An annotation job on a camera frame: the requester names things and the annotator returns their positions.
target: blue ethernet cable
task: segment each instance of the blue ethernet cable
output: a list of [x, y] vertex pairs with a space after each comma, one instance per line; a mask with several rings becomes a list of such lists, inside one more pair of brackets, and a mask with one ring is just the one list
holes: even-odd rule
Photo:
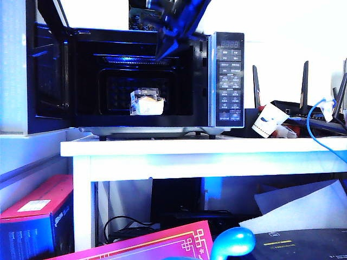
[[311, 114], [312, 114], [313, 110], [314, 110], [320, 103], [325, 102], [325, 101], [326, 101], [326, 99], [320, 100], [319, 102], [317, 102], [317, 103], [310, 109], [309, 114], [307, 115], [307, 120], [306, 120], [306, 127], [307, 127], [307, 130], [308, 130], [308, 132], [309, 132], [309, 134], [310, 134], [310, 137], [311, 137], [314, 141], [316, 141], [318, 144], [322, 145], [323, 147], [325, 147], [326, 149], [328, 149], [330, 152], [332, 152], [333, 154], [335, 154], [337, 157], [339, 157], [341, 160], [343, 160], [345, 163], [347, 163], [347, 161], [346, 161], [344, 158], [342, 158], [336, 151], [334, 151], [334, 150], [331, 149], [330, 147], [328, 147], [328, 146], [322, 144], [320, 141], [318, 141], [318, 139], [317, 139], [317, 138], [312, 134], [312, 132], [311, 132], [311, 129], [310, 129], [310, 120], [309, 120], [309, 118], [311, 118]]

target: white shelf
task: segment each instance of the white shelf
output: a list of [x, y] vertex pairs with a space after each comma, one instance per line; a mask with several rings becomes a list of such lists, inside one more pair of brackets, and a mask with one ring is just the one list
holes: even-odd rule
[[[336, 151], [347, 150], [347, 138], [319, 138]], [[211, 153], [267, 153], [327, 151], [311, 138], [233, 138], [217, 136], [209, 140], [206, 135], [188, 135], [180, 139], [107, 140], [99, 141], [95, 135], [61, 143], [62, 156], [77, 155], [145, 155], [145, 154], [211, 154]]]
[[[347, 159], [347, 138], [320, 138]], [[347, 164], [309, 138], [243, 139], [188, 135], [180, 139], [107, 140], [88, 136], [61, 143], [74, 162], [77, 251], [94, 247], [95, 181], [347, 172]], [[99, 196], [107, 200], [107, 191]]]

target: blue object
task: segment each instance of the blue object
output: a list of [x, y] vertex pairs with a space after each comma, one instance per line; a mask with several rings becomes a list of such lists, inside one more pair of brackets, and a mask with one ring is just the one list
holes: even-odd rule
[[[215, 239], [210, 260], [227, 260], [228, 256], [244, 256], [255, 247], [255, 236], [245, 227], [233, 227]], [[196, 260], [192, 257], [168, 257], [163, 260]]]

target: dark box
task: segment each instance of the dark box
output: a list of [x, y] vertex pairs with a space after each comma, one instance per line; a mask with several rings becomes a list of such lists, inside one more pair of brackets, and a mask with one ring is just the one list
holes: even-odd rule
[[247, 260], [347, 259], [347, 229], [291, 230], [255, 235]]
[[0, 216], [0, 259], [45, 259], [73, 251], [72, 175], [51, 177]]

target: white paper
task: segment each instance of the white paper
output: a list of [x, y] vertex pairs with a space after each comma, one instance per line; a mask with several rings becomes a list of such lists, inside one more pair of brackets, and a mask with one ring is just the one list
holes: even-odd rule
[[301, 229], [347, 228], [347, 195], [339, 181], [240, 223], [254, 234]]
[[17, 212], [42, 210], [49, 202], [50, 199], [31, 200], [17, 210]]
[[274, 191], [264, 192], [254, 195], [254, 199], [264, 215], [270, 211], [287, 204], [293, 200], [299, 199], [312, 192], [318, 191], [324, 187], [333, 184], [336, 180], [320, 181], [288, 188], [281, 188]]

